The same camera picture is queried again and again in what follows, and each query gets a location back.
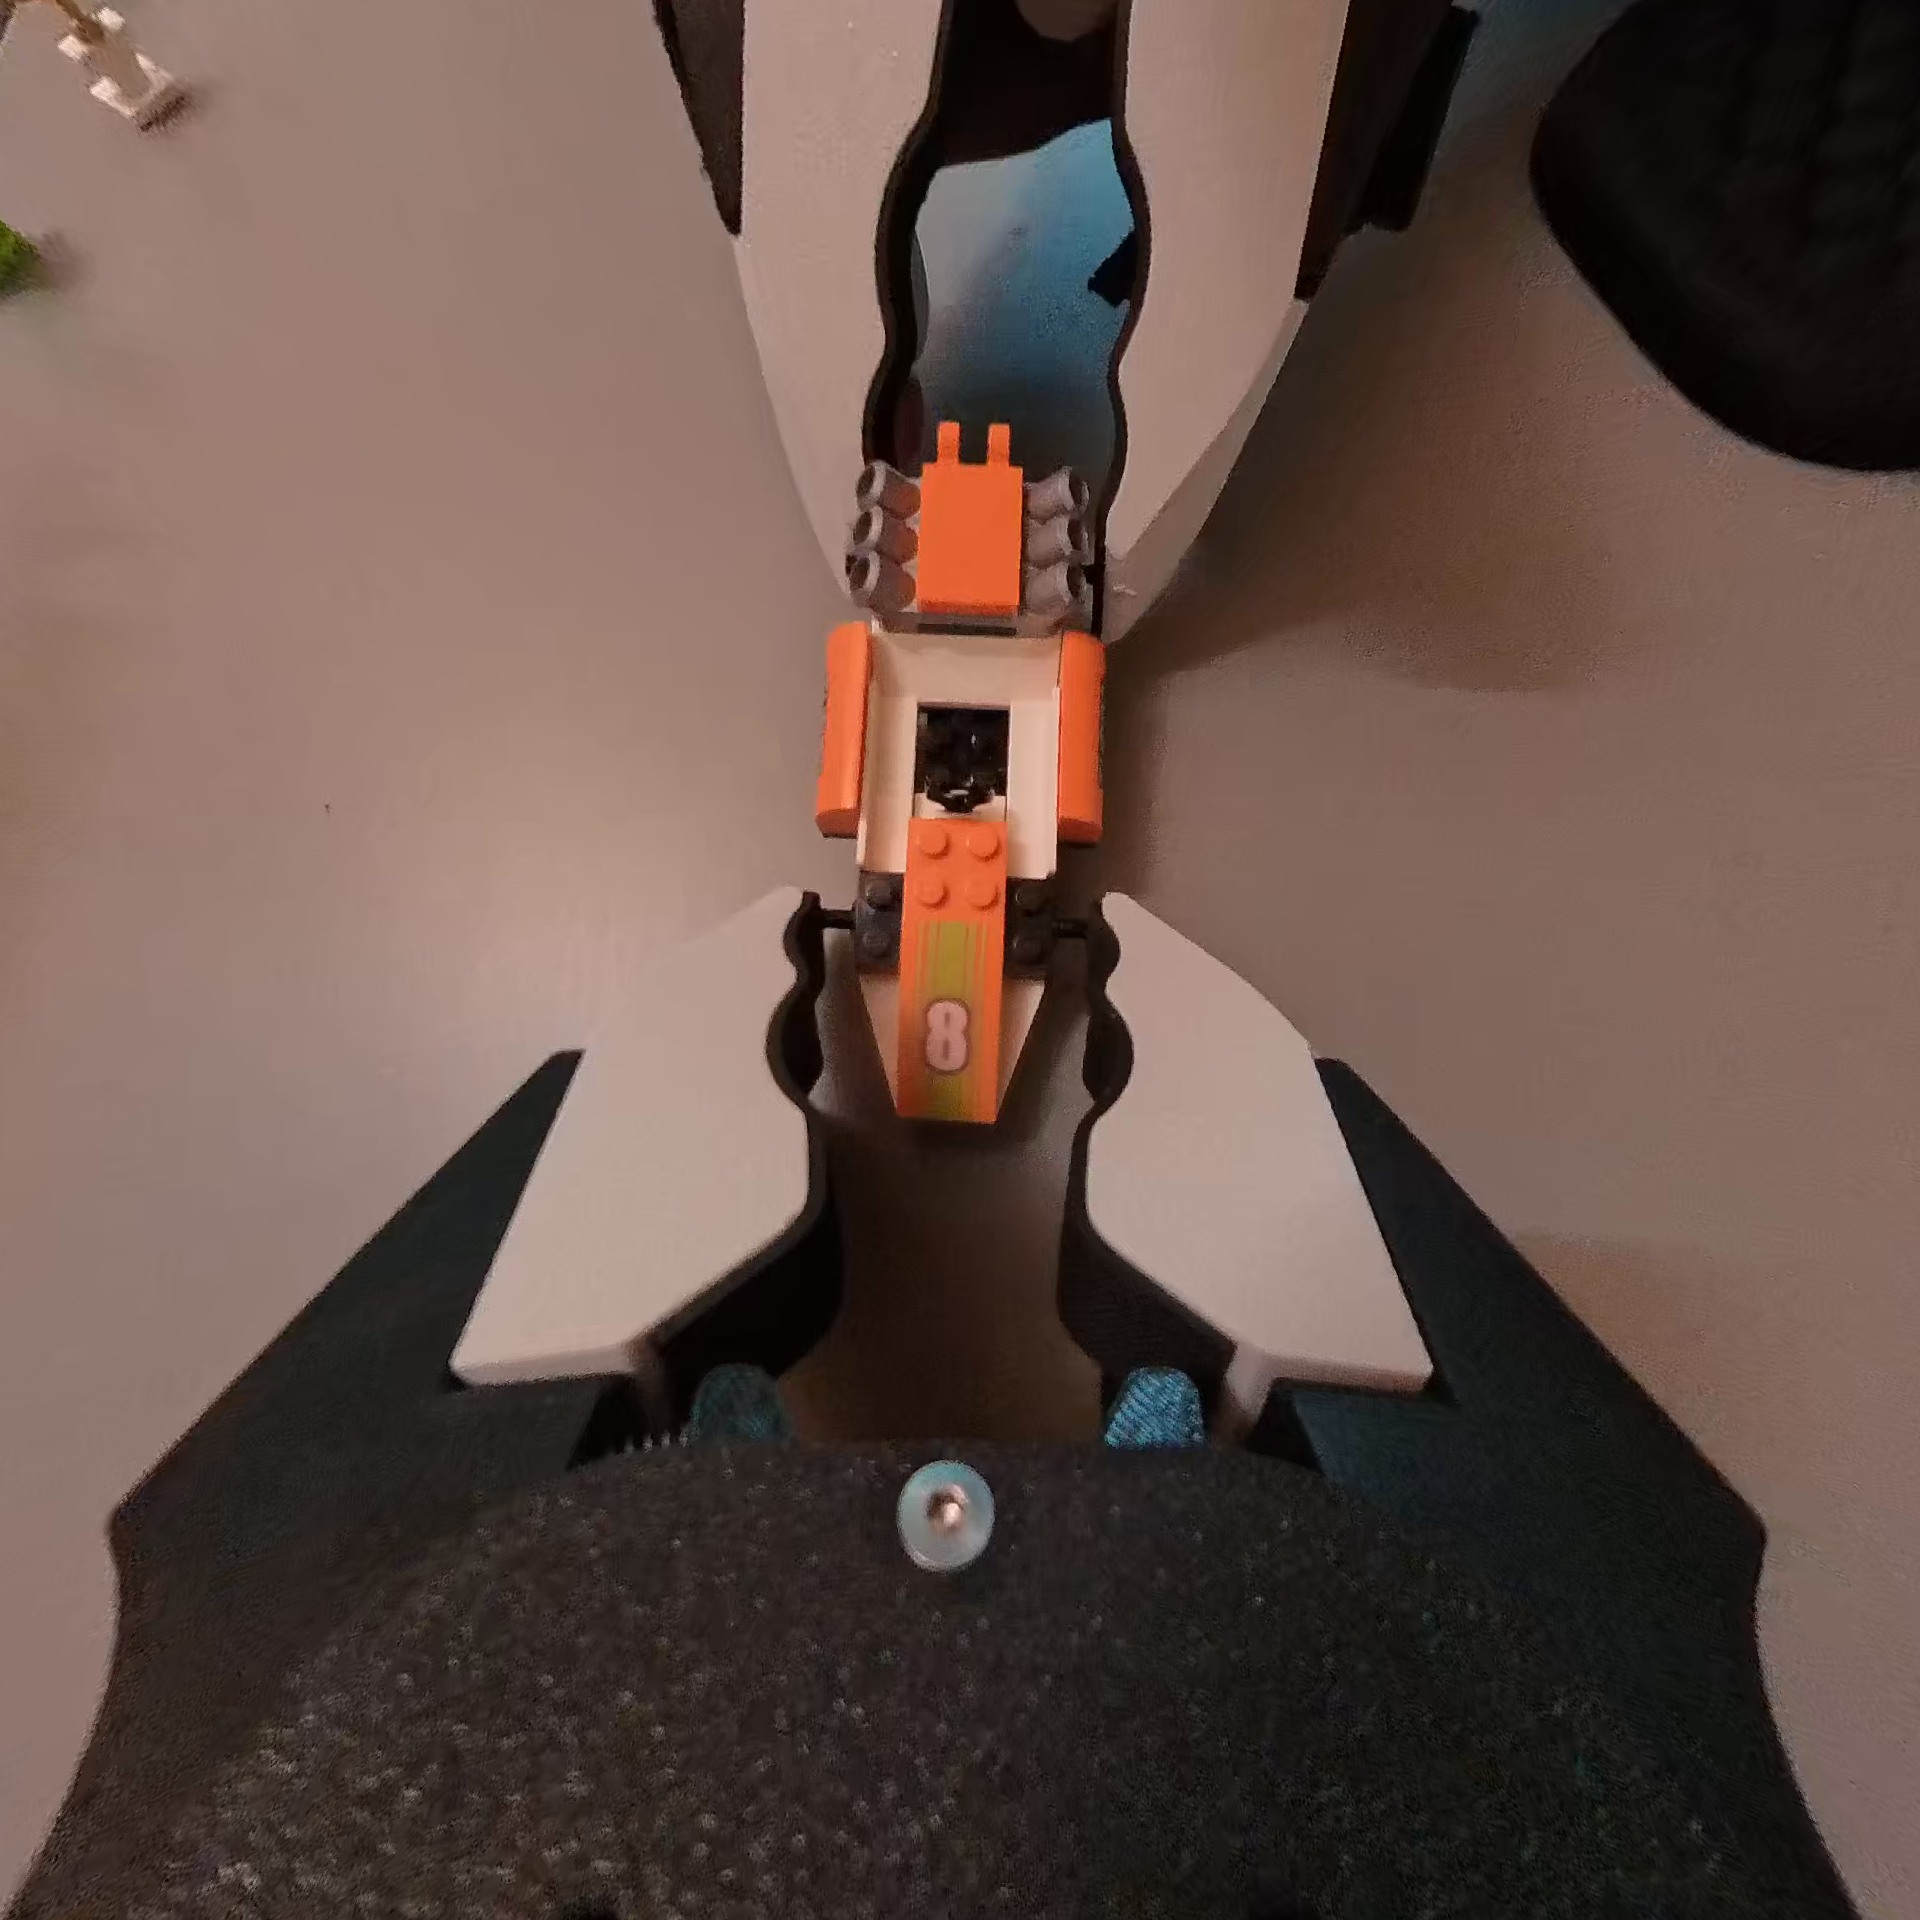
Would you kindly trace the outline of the orange printed lego piece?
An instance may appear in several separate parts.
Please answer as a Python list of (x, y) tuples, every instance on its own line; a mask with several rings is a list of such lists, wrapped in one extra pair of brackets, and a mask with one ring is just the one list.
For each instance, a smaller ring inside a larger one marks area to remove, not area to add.
[(1012, 897), (1006, 821), (910, 821), (892, 1051), (906, 1120), (993, 1126), (1001, 1113)]

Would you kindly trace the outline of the orange lego plate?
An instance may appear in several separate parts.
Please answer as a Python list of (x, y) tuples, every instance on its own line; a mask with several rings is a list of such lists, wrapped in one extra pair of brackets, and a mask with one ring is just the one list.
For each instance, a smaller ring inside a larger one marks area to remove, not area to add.
[(985, 454), (966, 459), (962, 425), (940, 421), (919, 477), (914, 609), (922, 619), (1010, 628), (1022, 607), (1025, 468), (1012, 432), (987, 427)]

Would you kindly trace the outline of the black textured pad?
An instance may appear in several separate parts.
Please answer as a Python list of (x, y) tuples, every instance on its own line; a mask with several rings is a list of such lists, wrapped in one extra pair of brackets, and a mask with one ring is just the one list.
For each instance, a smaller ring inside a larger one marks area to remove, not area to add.
[(1630, 5), (1551, 99), (1529, 181), (1696, 409), (1803, 463), (1916, 471), (1916, 3)]

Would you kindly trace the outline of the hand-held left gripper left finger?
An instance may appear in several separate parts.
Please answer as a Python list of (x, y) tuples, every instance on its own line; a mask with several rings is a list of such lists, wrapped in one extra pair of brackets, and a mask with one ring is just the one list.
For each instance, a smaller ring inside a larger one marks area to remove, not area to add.
[(826, 911), (769, 893), (640, 968), (584, 1045), (450, 1368), (466, 1387), (786, 1373), (844, 1299)]

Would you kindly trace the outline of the small gold trophy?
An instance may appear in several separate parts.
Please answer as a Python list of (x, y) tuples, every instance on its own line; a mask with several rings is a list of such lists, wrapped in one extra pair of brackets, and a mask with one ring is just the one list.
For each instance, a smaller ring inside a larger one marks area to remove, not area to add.
[(59, 53), (87, 78), (87, 95), (137, 131), (164, 123), (185, 104), (185, 86), (144, 54), (127, 15), (111, 5), (52, 3), (65, 17)]

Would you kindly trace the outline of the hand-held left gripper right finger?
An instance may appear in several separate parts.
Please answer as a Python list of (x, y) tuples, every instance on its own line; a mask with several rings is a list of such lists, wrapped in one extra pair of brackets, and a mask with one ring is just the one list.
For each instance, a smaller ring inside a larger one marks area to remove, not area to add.
[(1420, 1397), (1433, 1357), (1304, 1032), (1140, 901), (1089, 911), (1066, 1326), (1097, 1371)]

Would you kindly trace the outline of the orange white lego car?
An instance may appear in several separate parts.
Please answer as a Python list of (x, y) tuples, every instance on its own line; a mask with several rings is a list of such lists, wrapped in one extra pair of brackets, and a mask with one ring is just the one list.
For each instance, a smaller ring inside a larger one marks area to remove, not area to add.
[[(962, 427), (966, 459), (983, 459), (987, 427), (974, 448)], [(1016, 432), (1012, 462), (1020, 463)], [(852, 614), (826, 645), (814, 821), (823, 836), (852, 845), (847, 926), (895, 1103), (906, 829), (927, 816), (1010, 825), (1016, 911), (1003, 1107), (1055, 952), (1084, 932), (1064, 908), (1064, 854), (1095, 845), (1105, 827), (1107, 647), (1095, 633), (1090, 491), (1070, 467), (1040, 476), (1025, 468), (1020, 616), (1010, 628), (961, 627), (914, 609), (922, 468), (876, 459), (856, 484), (847, 550)]]

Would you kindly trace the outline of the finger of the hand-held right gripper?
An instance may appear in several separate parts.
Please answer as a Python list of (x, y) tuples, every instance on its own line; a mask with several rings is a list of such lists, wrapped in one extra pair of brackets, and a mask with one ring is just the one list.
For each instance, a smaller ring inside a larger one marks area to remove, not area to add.
[(1103, 614), (1122, 639), (1193, 550), (1305, 318), (1298, 279), (1344, 3), (1137, 3), (1119, 134), (1144, 203), (1115, 379)]
[(940, 3), (747, 3), (737, 271), (763, 387), (830, 588), (857, 477), (896, 456), (910, 271), (899, 176), (922, 131)]

